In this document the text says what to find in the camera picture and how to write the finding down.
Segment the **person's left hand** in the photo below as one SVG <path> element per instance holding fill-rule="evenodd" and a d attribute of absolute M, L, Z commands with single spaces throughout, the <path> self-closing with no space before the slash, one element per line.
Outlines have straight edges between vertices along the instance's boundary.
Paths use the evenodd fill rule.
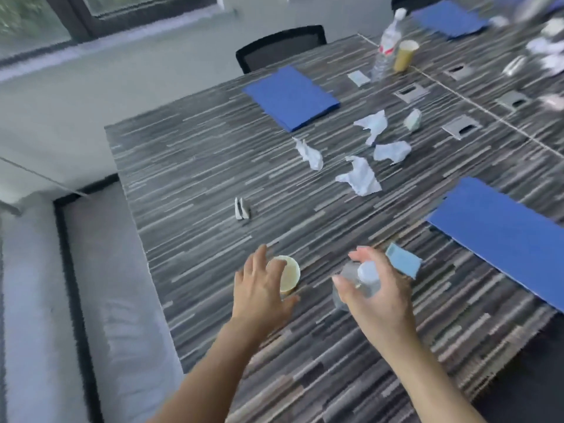
<path fill-rule="evenodd" d="M 291 316 L 280 315 L 280 280 L 286 262 L 267 265 L 268 247 L 260 245 L 235 273 L 234 303 L 229 326 L 244 334 L 265 338 L 285 325 Z"/>

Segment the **person's right hand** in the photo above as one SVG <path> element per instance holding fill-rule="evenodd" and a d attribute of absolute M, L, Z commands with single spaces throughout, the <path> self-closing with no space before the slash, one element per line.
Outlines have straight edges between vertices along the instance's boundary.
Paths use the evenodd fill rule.
<path fill-rule="evenodd" d="M 381 280 L 381 289 L 367 298 L 366 310 L 349 310 L 363 334 L 383 354 L 417 338 L 409 282 L 393 268 L 387 256 L 375 248 L 358 246 L 349 252 L 356 262 L 373 261 Z"/>

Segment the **small clear plastic bottle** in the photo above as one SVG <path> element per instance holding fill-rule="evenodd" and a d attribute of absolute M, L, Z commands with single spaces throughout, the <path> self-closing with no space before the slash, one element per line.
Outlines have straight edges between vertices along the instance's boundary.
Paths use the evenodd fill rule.
<path fill-rule="evenodd" d="M 366 298 L 373 297 L 381 289 L 380 276 L 373 261 L 348 262 L 343 266 L 340 275 L 351 282 Z"/>

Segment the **pale yellow paper cup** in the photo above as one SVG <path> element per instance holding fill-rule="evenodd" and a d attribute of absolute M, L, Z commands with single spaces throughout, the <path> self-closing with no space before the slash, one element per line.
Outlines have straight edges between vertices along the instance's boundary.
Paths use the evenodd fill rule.
<path fill-rule="evenodd" d="M 282 297 L 286 297 L 290 295 L 293 290 L 295 290 L 300 281 L 300 265 L 294 258 L 290 256 L 275 256 L 271 261 L 267 263 L 266 267 L 269 268 L 274 260 L 281 260 L 286 262 L 286 266 L 280 280 L 280 295 Z"/>

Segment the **person's right forearm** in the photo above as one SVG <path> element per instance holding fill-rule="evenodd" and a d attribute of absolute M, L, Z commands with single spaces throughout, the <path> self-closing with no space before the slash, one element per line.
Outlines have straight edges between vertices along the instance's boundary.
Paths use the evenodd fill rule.
<path fill-rule="evenodd" d="M 390 365 L 421 423 L 487 423 L 414 330 L 363 330 Z"/>

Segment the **person's left forearm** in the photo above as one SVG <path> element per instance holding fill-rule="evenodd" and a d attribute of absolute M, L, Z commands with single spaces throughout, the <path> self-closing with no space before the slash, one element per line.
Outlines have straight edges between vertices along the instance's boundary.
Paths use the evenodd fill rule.
<path fill-rule="evenodd" d="M 146 423 L 225 423 L 243 372 L 271 331 L 260 319 L 229 320 L 179 389 Z"/>

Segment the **small light blue packet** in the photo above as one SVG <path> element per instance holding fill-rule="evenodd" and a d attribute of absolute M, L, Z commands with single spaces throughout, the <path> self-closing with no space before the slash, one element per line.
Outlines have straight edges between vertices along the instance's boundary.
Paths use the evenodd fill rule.
<path fill-rule="evenodd" d="M 401 248 L 395 243 L 391 243 L 385 255 L 391 265 L 403 275 L 416 279 L 422 265 L 422 259 L 413 253 Z"/>

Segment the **crumpled white tissue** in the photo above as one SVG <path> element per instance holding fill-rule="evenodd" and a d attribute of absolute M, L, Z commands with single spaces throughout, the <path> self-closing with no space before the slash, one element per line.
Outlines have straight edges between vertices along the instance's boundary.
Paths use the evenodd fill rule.
<path fill-rule="evenodd" d="M 539 36 L 528 42 L 526 49 L 534 55 L 558 55 L 564 51 L 564 39 L 554 42 L 543 36 Z"/>
<path fill-rule="evenodd" d="M 382 191 L 381 184 L 365 158 L 347 156 L 345 160 L 352 164 L 352 170 L 336 176 L 336 182 L 349 184 L 354 193 L 359 197 L 366 197 Z"/>
<path fill-rule="evenodd" d="M 554 39 L 562 33 L 564 33 L 564 17 L 549 19 L 541 30 L 541 35 L 548 39 Z"/>
<path fill-rule="evenodd" d="M 365 144 L 370 147 L 374 144 L 377 137 L 381 135 L 388 127 L 388 120 L 385 114 L 385 110 L 380 110 L 375 114 L 371 114 L 362 119 L 356 120 L 353 125 L 362 127 L 363 130 L 370 131 L 370 135 L 365 141 Z"/>
<path fill-rule="evenodd" d="M 542 107 L 553 112 L 564 112 L 564 96 L 548 93 L 538 98 Z"/>
<path fill-rule="evenodd" d="M 405 141 L 377 144 L 373 152 L 373 159 L 377 162 L 391 160 L 392 164 L 397 164 L 405 160 L 411 151 L 412 147 Z"/>
<path fill-rule="evenodd" d="M 304 139 L 298 139 L 292 137 L 296 149 L 299 152 L 302 159 L 309 164 L 310 169 L 314 171 L 320 171 L 323 168 L 323 156 L 320 151 L 312 148 L 307 144 Z"/>
<path fill-rule="evenodd" d="M 541 68 L 548 77 L 554 77 L 564 72 L 564 53 L 551 54 L 540 60 Z"/>

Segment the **blue folder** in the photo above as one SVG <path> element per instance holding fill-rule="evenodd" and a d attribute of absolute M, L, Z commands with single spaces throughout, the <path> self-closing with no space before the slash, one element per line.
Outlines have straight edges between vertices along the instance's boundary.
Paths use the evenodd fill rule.
<path fill-rule="evenodd" d="M 489 25 L 488 20 L 452 0 L 442 0 L 411 15 L 420 27 L 451 39 L 478 33 Z"/>
<path fill-rule="evenodd" d="M 243 92 L 286 132 L 295 132 L 340 107 L 334 96 L 292 66 L 246 86 Z"/>
<path fill-rule="evenodd" d="M 463 177 L 428 222 L 564 313 L 564 228 L 475 177 Z"/>

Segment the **tan paper cup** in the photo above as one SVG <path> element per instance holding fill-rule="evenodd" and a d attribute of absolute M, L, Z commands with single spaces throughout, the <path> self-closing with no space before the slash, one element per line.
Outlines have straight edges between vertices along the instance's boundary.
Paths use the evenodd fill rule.
<path fill-rule="evenodd" d="M 411 66 L 414 54 L 419 50 L 419 43 L 414 40 L 402 40 L 397 49 L 393 71 L 404 73 Z"/>

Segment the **tall clear water bottle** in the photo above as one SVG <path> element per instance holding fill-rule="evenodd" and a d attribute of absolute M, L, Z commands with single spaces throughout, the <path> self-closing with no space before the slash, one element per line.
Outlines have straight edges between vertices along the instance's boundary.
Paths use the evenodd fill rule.
<path fill-rule="evenodd" d="M 385 28 L 378 46 L 375 63 L 370 72 L 372 83 L 382 81 L 391 70 L 395 61 L 397 48 L 402 40 L 400 23 L 404 20 L 406 15 L 407 10 L 405 8 L 397 9 L 394 13 L 393 21 Z"/>

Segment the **black mesh office chair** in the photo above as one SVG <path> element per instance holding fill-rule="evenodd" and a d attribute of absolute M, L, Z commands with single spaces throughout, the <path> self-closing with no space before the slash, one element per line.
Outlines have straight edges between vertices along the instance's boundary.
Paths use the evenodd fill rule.
<path fill-rule="evenodd" d="M 391 0 L 391 10 L 395 13 L 398 9 L 404 8 L 408 16 L 414 11 L 437 4 L 440 1 L 442 0 Z"/>
<path fill-rule="evenodd" d="M 245 45 L 236 51 L 243 74 L 249 74 L 273 63 L 327 44 L 322 25 L 282 30 Z"/>

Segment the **crumpled silver wrapper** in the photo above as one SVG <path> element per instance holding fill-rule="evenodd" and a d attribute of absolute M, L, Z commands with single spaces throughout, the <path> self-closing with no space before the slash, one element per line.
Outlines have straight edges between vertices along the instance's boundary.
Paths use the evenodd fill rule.
<path fill-rule="evenodd" d="M 503 69 L 502 73 L 504 77 L 517 77 L 522 71 L 528 61 L 527 55 L 518 55 L 511 60 Z"/>

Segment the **dark framed window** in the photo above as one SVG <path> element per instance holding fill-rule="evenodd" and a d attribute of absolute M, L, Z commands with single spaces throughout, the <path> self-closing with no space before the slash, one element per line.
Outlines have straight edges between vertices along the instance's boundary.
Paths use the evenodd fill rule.
<path fill-rule="evenodd" d="M 0 0 L 0 68 L 221 0 Z"/>

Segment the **black partition frame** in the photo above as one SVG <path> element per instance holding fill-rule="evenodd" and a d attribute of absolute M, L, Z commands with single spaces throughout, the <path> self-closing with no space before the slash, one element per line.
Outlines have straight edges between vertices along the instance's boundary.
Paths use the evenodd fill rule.
<path fill-rule="evenodd" d="M 115 173 L 53 201 L 53 214 L 59 237 L 62 272 L 68 298 L 69 313 L 75 341 L 75 350 L 77 352 L 78 369 L 81 376 L 82 392 L 86 405 L 88 423 L 104 423 L 104 418 L 92 355 L 88 345 L 88 334 L 83 317 L 78 282 L 75 276 L 74 261 L 70 248 L 64 209 L 77 200 L 86 199 L 89 195 L 100 192 L 118 181 L 119 176 Z"/>

